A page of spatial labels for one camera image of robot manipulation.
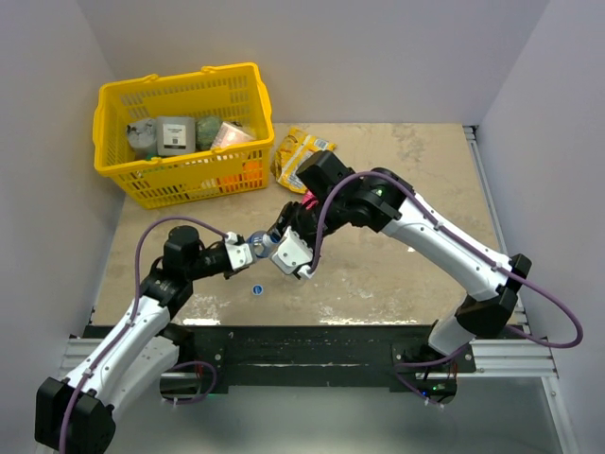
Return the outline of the clear bottle blue label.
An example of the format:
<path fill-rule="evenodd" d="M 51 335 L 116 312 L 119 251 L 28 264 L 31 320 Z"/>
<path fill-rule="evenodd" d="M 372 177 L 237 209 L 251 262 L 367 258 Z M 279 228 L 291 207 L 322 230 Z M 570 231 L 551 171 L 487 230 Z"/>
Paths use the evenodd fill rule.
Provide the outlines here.
<path fill-rule="evenodd" d="M 266 231 L 257 231 L 249 236 L 247 242 L 251 244 L 256 257 L 264 259 L 273 253 L 280 242 L 280 237 Z"/>

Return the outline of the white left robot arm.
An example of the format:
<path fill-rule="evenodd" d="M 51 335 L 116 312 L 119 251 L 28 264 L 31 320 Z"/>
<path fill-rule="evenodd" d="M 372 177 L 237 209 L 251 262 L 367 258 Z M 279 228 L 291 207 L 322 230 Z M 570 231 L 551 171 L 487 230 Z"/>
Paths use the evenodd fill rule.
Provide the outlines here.
<path fill-rule="evenodd" d="M 96 349 L 64 378 L 47 378 L 35 399 L 34 439 L 60 453 L 103 453 L 121 410 L 164 370 L 189 369 L 190 342 L 170 333 L 174 316 L 193 294 L 193 283 L 229 276 L 252 258 L 242 236 L 229 232 L 204 246 L 196 228 L 173 228 L 164 250 L 136 291 L 124 316 Z"/>

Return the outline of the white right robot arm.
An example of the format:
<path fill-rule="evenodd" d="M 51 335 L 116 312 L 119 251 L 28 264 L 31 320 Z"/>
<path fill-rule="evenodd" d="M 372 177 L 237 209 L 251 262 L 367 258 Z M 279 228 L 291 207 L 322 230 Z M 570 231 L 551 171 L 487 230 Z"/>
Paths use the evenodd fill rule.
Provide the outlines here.
<path fill-rule="evenodd" d="M 321 150 L 297 175 L 317 202 L 288 203 L 272 228 L 278 244 L 270 259 L 282 273 L 311 278 L 328 235 L 346 224 L 367 227 L 413 248 L 466 291 L 460 306 L 432 327 L 421 349 L 427 369 L 443 371 L 464 344 L 504 330 L 517 305 L 520 281 L 532 266 L 528 257 L 507 256 L 478 242 L 385 168 L 355 173 L 334 152 Z"/>

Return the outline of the blue white bottle cap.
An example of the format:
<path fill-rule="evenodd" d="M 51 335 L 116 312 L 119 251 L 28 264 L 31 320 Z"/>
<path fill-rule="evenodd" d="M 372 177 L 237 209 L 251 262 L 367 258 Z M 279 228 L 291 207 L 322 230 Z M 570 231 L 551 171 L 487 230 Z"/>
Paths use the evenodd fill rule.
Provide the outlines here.
<path fill-rule="evenodd" d="M 260 296 L 263 294 L 264 288 L 261 285 L 254 285 L 251 291 L 254 296 Z"/>

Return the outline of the pink cardboard box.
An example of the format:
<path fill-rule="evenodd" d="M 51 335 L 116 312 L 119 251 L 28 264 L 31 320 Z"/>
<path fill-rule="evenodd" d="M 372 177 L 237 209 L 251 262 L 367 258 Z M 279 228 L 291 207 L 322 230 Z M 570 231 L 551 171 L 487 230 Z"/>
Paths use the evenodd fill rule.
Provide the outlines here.
<path fill-rule="evenodd" d="M 317 203 L 317 198 L 310 191 L 306 191 L 302 198 L 302 207 L 304 209 L 311 209 Z"/>

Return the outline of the orange item in basket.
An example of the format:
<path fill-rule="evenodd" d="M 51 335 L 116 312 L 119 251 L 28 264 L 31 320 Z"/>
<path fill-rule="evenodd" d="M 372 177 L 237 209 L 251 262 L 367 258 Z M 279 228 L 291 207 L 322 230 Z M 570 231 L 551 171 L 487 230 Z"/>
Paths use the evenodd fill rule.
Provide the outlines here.
<path fill-rule="evenodd" d="M 259 160 L 247 161 L 242 165 L 240 173 L 225 177 L 221 182 L 231 191 L 261 187 L 263 185 L 262 162 Z"/>

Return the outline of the yellow snack bag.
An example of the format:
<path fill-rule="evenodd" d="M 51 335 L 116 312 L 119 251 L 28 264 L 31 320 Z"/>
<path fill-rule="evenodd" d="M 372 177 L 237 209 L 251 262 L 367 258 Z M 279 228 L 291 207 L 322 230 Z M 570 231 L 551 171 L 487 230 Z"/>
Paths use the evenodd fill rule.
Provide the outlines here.
<path fill-rule="evenodd" d="M 273 154 L 270 171 L 276 182 L 297 194 L 304 194 L 306 186 L 296 175 L 299 167 L 321 150 L 334 151 L 337 144 L 292 127 Z"/>

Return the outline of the pink packet in basket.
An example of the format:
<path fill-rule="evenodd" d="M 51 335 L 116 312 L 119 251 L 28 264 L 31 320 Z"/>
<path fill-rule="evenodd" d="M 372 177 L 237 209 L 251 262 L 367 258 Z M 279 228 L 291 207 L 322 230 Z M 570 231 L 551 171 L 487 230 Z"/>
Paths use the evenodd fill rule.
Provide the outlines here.
<path fill-rule="evenodd" d="M 255 136 L 251 132 L 235 123 L 224 121 L 216 133 L 211 149 L 228 148 L 234 145 L 247 144 L 254 140 Z"/>

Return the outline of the grey box with label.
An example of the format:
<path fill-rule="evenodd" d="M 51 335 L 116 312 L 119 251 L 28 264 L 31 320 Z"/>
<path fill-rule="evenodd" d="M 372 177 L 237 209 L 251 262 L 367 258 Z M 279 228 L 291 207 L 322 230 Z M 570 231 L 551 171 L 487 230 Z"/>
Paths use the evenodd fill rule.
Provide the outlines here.
<path fill-rule="evenodd" d="M 191 116 L 158 116 L 157 154 L 175 157 L 196 151 L 195 119 Z"/>

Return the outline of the green round item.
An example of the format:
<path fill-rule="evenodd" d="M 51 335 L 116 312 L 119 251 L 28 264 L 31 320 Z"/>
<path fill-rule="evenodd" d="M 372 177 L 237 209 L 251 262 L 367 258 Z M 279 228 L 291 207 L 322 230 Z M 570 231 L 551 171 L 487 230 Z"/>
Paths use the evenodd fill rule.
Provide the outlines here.
<path fill-rule="evenodd" d="M 212 147 L 223 120 L 216 115 L 205 115 L 196 120 L 196 150 L 206 151 Z"/>

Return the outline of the grey pouch in basket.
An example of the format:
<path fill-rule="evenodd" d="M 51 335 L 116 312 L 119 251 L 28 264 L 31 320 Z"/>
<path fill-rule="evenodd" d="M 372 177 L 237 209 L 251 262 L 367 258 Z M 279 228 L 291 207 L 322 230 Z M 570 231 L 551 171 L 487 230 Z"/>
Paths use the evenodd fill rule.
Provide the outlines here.
<path fill-rule="evenodd" d="M 136 160 L 146 160 L 157 155 L 157 122 L 155 118 L 143 118 L 126 126 L 126 136 Z"/>

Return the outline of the yellow plastic shopping basket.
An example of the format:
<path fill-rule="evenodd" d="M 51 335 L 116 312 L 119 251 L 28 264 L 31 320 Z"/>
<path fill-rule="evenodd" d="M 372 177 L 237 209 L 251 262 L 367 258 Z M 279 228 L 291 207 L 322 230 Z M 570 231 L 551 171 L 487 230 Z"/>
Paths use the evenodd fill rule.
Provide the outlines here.
<path fill-rule="evenodd" d="M 211 115 L 251 139 L 198 149 L 196 122 Z M 271 115 L 253 62 L 107 83 L 93 123 L 95 170 L 146 209 L 261 189 L 275 138 Z"/>

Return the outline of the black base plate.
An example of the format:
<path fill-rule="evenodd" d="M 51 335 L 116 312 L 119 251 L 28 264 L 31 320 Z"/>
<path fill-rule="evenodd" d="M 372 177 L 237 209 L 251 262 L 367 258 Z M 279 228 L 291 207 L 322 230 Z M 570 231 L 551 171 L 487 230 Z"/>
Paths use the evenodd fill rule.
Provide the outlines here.
<path fill-rule="evenodd" d="M 179 361 L 200 367 L 166 374 L 163 393 L 196 388 L 227 393 L 232 387 L 387 388 L 402 393 L 403 377 L 422 391 L 444 397 L 456 392 L 457 374 L 475 371 L 470 346 L 446 364 L 426 346 L 426 325 L 179 326 L 172 323 Z"/>

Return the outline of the aluminium rail frame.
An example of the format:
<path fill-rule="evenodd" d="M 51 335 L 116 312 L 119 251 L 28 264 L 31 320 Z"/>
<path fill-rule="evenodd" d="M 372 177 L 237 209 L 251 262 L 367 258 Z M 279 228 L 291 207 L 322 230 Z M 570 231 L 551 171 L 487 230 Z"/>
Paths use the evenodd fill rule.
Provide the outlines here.
<path fill-rule="evenodd" d="M 199 231 L 199 222 L 192 218 L 180 217 L 177 221 L 177 226 L 189 225 L 196 228 Z M 521 288 L 529 288 L 530 282 L 528 278 L 524 278 L 521 281 Z M 519 300 L 511 316 L 514 313 L 520 312 L 522 307 Z M 84 359 L 86 359 L 101 343 L 105 336 L 111 331 L 112 327 L 100 327 L 90 328 L 86 332 L 86 336 L 83 340 L 74 340 L 71 346 L 71 352 L 77 358 L 77 364 L 71 367 L 67 374 L 74 368 L 76 368 Z M 504 330 L 495 338 L 475 338 L 470 342 L 464 344 L 453 354 L 443 356 L 428 347 L 430 351 L 437 354 L 436 364 L 446 364 L 451 360 L 455 359 L 456 356 L 461 353 L 465 347 L 470 346 L 475 355 L 475 366 L 476 369 L 472 373 L 457 374 L 454 378 L 456 386 L 456 392 L 458 389 L 457 381 L 461 377 L 469 376 L 480 376 L 485 375 L 488 377 L 504 378 L 504 377 L 546 377 L 552 378 L 556 374 L 555 365 L 551 357 L 551 352 L 555 348 L 555 343 L 546 339 L 537 339 L 533 337 L 526 325 L 513 325 L 510 323 L 510 319 L 505 326 Z M 149 382 L 148 385 L 142 389 L 141 393 L 151 385 L 159 385 L 161 379 L 166 374 L 173 374 L 175 372 L 181 372 L 188 367 L 200 367 L 209 373 L 213 373 L 216 369 L 210 363 L 205 361 L 190 360 L 186 362 L 180 362 L 179 359 L 176 365 L 170 369 L 164 370 L 157 378 Z M 418 395 L 425 404 L 441 407 L 454 396 L 446 395 L 439 397 L 430 391 L 422 391 L 417 385 L 412 384 L 408 380 L 400 377 L 399 382 L 405 386 L 405 392 L 412 392 Z M 193 404 L 201 401 L 209 394 L 214 393 L 214 388 L 208 386 L 206 389 L 196 388 L 189 394 L 172 392 L 169 394 L 163 393 L 164 400 L 172 403 L 175 406 Z M 123 411 L 131 404 L 129 403 L 126 407 L 121 410 L 119 418 Z"/>

